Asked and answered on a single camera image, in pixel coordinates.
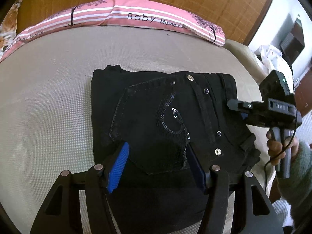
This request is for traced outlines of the green sleeved right forearm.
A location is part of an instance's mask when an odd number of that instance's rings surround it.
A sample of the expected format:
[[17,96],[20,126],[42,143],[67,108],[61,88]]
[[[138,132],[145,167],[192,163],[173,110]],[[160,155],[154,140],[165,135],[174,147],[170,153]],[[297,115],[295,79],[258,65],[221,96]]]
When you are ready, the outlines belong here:
[[311,149],[299,142],[299,152],[291,164],[289,179],[278,179],[279,191],[293,210],[303,212],[311,207]]

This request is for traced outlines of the right hand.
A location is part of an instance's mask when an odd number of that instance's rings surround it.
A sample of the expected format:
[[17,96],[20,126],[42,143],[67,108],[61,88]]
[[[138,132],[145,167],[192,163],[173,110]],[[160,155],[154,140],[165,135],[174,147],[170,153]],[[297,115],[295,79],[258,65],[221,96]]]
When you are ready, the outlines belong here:
[[291,161],[293,162],[299,152],[299,140],[297,137],[294,137],[291,140],[291,137],[287,137],[284,141],[284,144],[281,142],[277,142],[273,140],[270,131],[267,132],[267,147],[268,147],[268,155],[270,156],[270,163],[273,166],[276,166],[280,163],[282,159],[285,158],[285,152],[283,151],[283,147],[289,145],[288,148],[291,149]]

